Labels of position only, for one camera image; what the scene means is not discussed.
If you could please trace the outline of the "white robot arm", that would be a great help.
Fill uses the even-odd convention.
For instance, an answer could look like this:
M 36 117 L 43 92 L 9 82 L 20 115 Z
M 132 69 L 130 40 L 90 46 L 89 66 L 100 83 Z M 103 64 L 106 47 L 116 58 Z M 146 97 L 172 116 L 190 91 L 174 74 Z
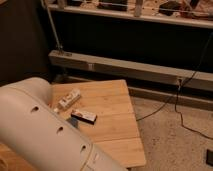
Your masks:
M 0 87 L 0 141 L 39 171 L 128 171 L 55 113 L 52 86 L 33 77 Z

